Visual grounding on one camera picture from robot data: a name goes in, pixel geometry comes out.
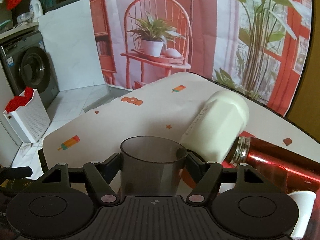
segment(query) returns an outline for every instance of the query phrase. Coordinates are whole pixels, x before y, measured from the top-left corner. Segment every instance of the white tile floor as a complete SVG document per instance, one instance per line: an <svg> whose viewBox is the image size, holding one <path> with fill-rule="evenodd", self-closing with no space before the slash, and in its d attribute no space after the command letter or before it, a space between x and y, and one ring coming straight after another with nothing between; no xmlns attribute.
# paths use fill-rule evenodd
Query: white tile floor
<svg viewBox="0 0 320 240"><path fill-rule="evenodd" d="M49 128L39 142L34 143L26 154L17 153L12 162L12 168L30 166L33 174L29 179L38 179L43 175L38 155L38 150L42 149L43 139L66 123L84 114L83 109L85 107L107 93L108 89L105 85L60 92L47 109L47 113L52 121Z"/></svg>

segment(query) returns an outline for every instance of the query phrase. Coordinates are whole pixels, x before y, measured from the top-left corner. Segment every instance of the white paper cup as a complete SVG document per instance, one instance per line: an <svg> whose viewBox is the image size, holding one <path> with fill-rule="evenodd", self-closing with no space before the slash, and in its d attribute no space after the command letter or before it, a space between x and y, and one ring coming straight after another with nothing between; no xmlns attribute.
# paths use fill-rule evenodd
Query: white paper cup
<svg viewBox="0 0 320 240"><path fill-rule="evenodd" d="M297 204L299 208L299 218L296 223L291 238L300 240L303 238L315 203L316 194L311 191L298 191L288 194Z"/></svg>

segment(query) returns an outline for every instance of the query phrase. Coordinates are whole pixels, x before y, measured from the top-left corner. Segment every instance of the table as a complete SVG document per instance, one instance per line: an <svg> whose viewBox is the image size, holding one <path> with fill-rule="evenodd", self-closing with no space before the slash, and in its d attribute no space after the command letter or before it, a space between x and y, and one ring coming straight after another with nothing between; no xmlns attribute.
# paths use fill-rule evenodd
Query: table
<svg viewBox="0 0 320 240"><path fill-rule="evenodd" d="M179 86L185 88L178 91L175 88ZM44 139L48 168L60 162L67 163L70 168L82 167L90 161L102 162L120 151L123 140L134 136L159 136L179 141L205 101L219 90L226 89L196 74L176 73L116 98ZM245 97L244 100L250 110L245 131L320 162L320 144L270 110ZM282 141L285 138L291 138L292 144L286 146ZM119 180L117 176L110 184L113 190L117 190ZM191 189L181 182L178 194L180 190L185 195Z"/></svg>

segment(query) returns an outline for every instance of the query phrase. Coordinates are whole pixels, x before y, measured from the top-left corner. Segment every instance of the washing machine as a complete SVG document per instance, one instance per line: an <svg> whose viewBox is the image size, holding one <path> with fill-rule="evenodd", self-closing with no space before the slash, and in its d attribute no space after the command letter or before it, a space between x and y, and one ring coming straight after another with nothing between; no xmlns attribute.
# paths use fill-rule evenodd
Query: washing machine
<svg viewBox="0 0 320 240"><path fill-rule="evenodd" d="M41 33L34 31L2 44L0 55L13 93L18 96L27 86L37 89L47 109L59 89Z"/></svg>

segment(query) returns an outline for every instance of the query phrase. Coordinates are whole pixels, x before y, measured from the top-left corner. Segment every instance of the detergent bottle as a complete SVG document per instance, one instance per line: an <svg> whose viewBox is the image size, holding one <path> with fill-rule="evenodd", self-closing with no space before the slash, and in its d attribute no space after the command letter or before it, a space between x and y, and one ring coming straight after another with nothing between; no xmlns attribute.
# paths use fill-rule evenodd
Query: detergent bottle
<svg viewBox="0 0 320 240"><path fill-rule="evenodd" d="M30 0L29 9L32 15L32 22L37 22L38 18L43 15L41 2L39 0Z"/></svg>

